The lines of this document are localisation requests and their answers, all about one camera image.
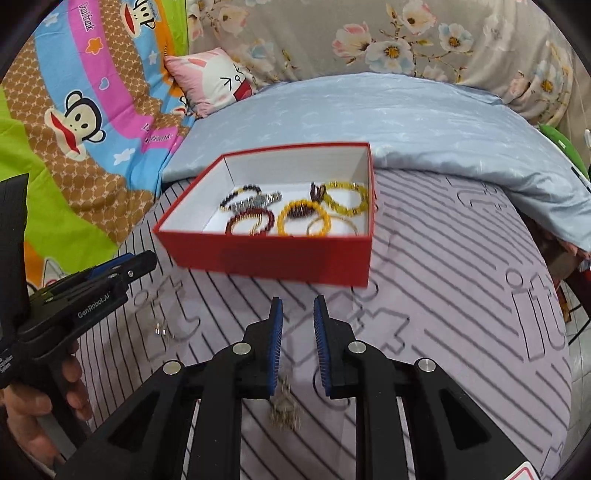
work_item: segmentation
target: colorful quilt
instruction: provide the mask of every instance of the colorful quilt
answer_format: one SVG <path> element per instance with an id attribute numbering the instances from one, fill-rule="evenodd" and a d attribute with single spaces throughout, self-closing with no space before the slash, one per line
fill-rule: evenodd
<path id="1" fill-rule="evenodd" d="M 186 54 L 184 2 L 64 0 L 0 87 L 0 179 L 29 173 L 27 278 L 110 258 L 160 194 L 194 122 L 164 56 Z"/>

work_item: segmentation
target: bracelet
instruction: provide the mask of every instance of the bracelet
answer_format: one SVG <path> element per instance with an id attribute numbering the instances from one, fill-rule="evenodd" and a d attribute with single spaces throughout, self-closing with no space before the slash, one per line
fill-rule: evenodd
<path id="1" fill-rule="evenodd" d="M 324 194 L 326 193 L 326 188 L 324 185 L 320 185 L 317 187 L 314 183 L 310 188 L 310 199 L 312 202 L 316 202 L 318 204 L 322 203 L 322 199 L 324 198 Z M 316 211 L 307 205 L 298 205 L 297 207 L 292 208 L 289 212 L 287 212 L 287 216 L 291 219 L 298 219 L 298 218 L 306 218 L 311 215 L 314 215 Z"/>
<path id="2" fill-rule="evenodd" d="M 244 185 L 243 187 L 240 187 L 239 189 L 234 190 L 230 195 L 228 195 L 226 198 L 224 198 L 222 200 L 222 202 L 220 203 L 220 210 L 223 210 L 224 212 L 228 212 L 230 210 L 226 206 L 226 205 L 228 205 L 228 202 L 244 192 L 256 192 L 257 194 L 260 194 L 261 188 L 258 187 L 257 185 Z"/>
<path id="3" fill-rule="evenodd" d="M 300 206 L 312 208 L 314 211 L 316 211 L 316 213 L 318 213 L 318 215 L 324 222 L 324 227 L 322 227 L 322 230 L 320 232 L 313 233 L 308 236 L 326 236 L 327 233 L 330 232 L 330 216 L 328 213 L 326 213 L 326 210 L 324 210 L 318 202 L 312 202 L 311 200 L 295 200 L 287 204 L 287 206 L 279 214 L 279 217 L 277 217 L 277 232 L 279 233 L 279 236 L 288 235 L 285 232 L 285 219 L 287 218 L 289 212 L 292 209 L 297 209 Z"/>
<path id="4" fill-rule="evenodd" d="M 337 220 L 341 220 L 342 222 L 347 223 L 355 232 L 355 235 L 359 235 L 359 231 L 357 230 L 357 227 L 355 226 L 355 224 L 349 220 L 348 218 L 345 217 L 340 217 L 338 215 L 329 215 L 329 217 L 331 218 L 335 218 Z M 314 220 L 312 220 L 309 224 L 308 224 L 308 228 L 306 229 L 306 235 L 310 234 L 310 228 L 312 228 L 312 225 L 314 225 L 315 223 L 318 223 L 322 220 L 322 217 L 317 217 Z"/>
<path id="5" fill-rule="evenodd" d="M 249 197 L 246 200 L 241 200 L 240 202 L 233 203 L 228 208 L 232 211 L 232 213 L 238 214 L 246 212 L 247 210 L 250 210 L 252 208 L 266 208 L 270 204 L 280 202 L 282 200 L 283 196 L 281 195 L 281 192 L 273 192 L 267 194 L 259 193 L 254 197 Z"/>
<path id="6" fill-rule="evenodd" d="M 262 218 L 267 216 L 267 225 L 263 230 L 257 232 L 257 229 L 261 226 Z M 237 215 L 234 215 L 228 220 L 226 224 L 226 235 L 234 235 L 234 227 L 236 224 L 245 218 L 258 218 L 258 222 L 251 228 L 248 235 L 266 235 L 275 225 L 275 215 L 272 211 L 264 208 L 251 208 Z"/>
<path id="7" fill-rule="evenodd" d="M 369 196 L 367 189 L 358 183 L 351 183 L 348 181 L 331 181 L 330 183 L 325 183 L 323 185 L 327 190 L 328 189 L 346 189 L 346 190 L 354 190 L 361 195 L 361 202 L 357 207 L 347 208 L 344 205 L 341 205 L 338 202 L 335 202 L 334 198 L 332 198 L 328 193 L 324 194 L 324 201 L 326 204 L 332 208 L 336 213 L 347 216 L 347 217 L 354 217 L 359 215 L 360 213 L 366 211 L 369 206 Z"/>

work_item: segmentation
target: red box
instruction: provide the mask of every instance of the red box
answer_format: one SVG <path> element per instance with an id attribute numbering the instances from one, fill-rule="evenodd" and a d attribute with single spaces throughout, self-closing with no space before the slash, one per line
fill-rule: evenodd
<path id="1" fill-rule="evenodd" d="M 283 199 L 268 206 L 279 215 L 291 200 L 310 199 L 310 183 L 352 181 L 367 186 L 369 208 L 347 217 L 353 228 L 331 218 L 325 237 L 309 237 L 310 218 L 289 220 L 285 230 L 295 236 L 278 236 L 277 223 L 267 236 L 225 234 L 231 212 L 219 205 L 236 188 L 261 186 L 263 193 L 280 191 Z M 359 194 L 330 190 L 347 207 L 359 204 Z M 244 200 L 253 192 L 235 200 Z M 323 203 L 327 213 L 337 215 Z M 222 155 L 183 192 L 160 219 L 154 233 L 182 267 L 250 277 L 279 278 L 307 283 L 367 286 L 374 234 L 374 174 L 368 143 L 337 142 L 282 145 Z M 247 233 L 247 220 L 241 222 Z M 320 228 L 318 222 L 313 228 Z"/>

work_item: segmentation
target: pink stripe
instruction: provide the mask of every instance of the pink stripe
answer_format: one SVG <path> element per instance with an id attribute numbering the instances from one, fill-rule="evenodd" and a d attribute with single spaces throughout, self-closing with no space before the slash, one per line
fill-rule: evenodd
<path id="1" fill-rule="evenodd" d="M 90 21 L 86 26 L 82 18 L 83 15 Z M 142 141 L 142 151 L 150 148 L 172 147 L 176 139 L 176 127 L 150 130 L 154 117 L 139 115 L 135 111 L 134 100 L 119 78 L 109 52 L 100 17 L 99 1 L 69 0 L 68 20 L 86 76 L 99 99 L 108 122 L 123 137 L 139 138 Z M 99 38 L 102 43 L 102 49 L 96 55 L 86 52 L 91 38 Z M 100 89 L 103 79 L 109 83 L 105 90 Z M 160 141 L 160 138 L 169 138 L 169 140 Z"/>

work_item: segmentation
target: floral fabric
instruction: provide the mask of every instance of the floral fabric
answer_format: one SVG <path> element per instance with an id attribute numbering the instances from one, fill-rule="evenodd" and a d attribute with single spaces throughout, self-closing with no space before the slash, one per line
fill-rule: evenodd
<path id="1" fill-rule="evenodd" d="M 488 90 L 550 125 L 573 87 L 573 50 L 531 0 L 187 0 L 187 14 L 191 52 L 221 46 L 259 84 L 400 73 Z"/>

